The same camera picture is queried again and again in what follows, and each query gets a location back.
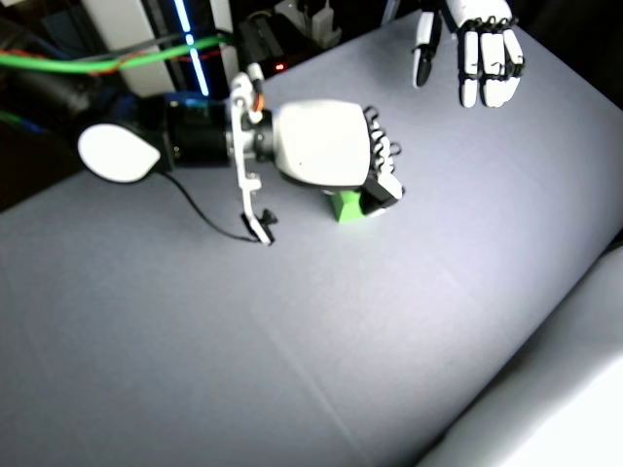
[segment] blue light strip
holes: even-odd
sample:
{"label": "blue light strip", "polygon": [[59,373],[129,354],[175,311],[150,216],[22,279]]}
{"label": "blue light strip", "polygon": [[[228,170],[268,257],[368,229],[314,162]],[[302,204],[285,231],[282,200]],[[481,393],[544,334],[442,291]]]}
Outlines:
{"label": "blue light strip", "polygon": [[[188,14],[186,13],[186,6],[184,5],[184,0],[174,0],[175,1],[175,9],[177,10],[177,15],[179,17],[179,22],[182,25],[182,29],[186,32],[186,44],[192,46],[195,44],[195,37],[193,34],[190,34],[191,31],[191,23],[188,21]],[[203,74],[202,61],[199,58],[199,54],[197,49],[191,49],[191,59],[193,60],[193,67],[195,68],[195,74],[197,75],[197,81],[199,83],[199,88],[202,90],[202,94],[205,96],[209,96],[210,92],[207,88],[207,80],[205,79],[205,75]]]}

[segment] table surface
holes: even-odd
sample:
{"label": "table surface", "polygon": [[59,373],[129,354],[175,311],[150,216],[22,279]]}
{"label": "table surface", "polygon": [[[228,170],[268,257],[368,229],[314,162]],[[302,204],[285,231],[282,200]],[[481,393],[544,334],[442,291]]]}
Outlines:
{"label": "table surface", "polygon": [[[623,226],[623,113],[523,33],[502,109],[459,106],[447,34],[415,91],[415,23],[267,83],[380,108],[408,190],[380,218],[267,166],[272,248],[158,176],[0,216],[0,464],[406,466],[465,408]],[[242,233],[232,170],[178,177]]]}

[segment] robotic arm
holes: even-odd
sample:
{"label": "robotic arm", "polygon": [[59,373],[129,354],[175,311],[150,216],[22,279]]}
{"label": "robotic arm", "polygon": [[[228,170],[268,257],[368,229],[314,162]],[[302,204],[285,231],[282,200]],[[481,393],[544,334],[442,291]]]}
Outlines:
{"label": "robotic arm", "polygon": [[[56,55],[6,21],[0,20],[0,33],[8,38],[0,41],[0,51]],[[375,109],[310,100],[288,103],[273,113],[264,109],[263,82],[261,68],[252,64],[234,78],[225,102],[193,92],[141,99],[95,77],[0,68],[0,102],[64,134],[75,142],[85,166],[110,182],[135,183],[176,167],[233,161],[242,221],[265,245],[275,241],[271,224],[276,216],[268,209],[261,217],[255,213],[252,194],[262,182],[247,171],[249,159],[273,162],[297,184],[358,191],[366,216],[402,199],[403,187],[393,176],[400,147],[387,138]]]}
{"label": "robotic arm", "polygon": [[514,95],[525,59],[512,30],[517,20],[505,0],[424,0],[416,33],[413,86],[428,80],[441,37],[441,15],[458,35],[460,100],[476,104],[479,83],[488,107],[501,107]]}

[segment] white hand cover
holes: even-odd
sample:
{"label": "white hand cover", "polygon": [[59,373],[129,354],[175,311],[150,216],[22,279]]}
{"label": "white hand cover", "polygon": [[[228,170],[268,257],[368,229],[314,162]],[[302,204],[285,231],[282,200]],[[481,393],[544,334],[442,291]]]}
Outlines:
{"label": "white hand cover", "polygon": [[446,0],[458,28],[462,69],[461,100],[473,107],[478,97],[478,80],[488,107],[501,107],[519,86],[524,56],[510,7],[504,0]]}

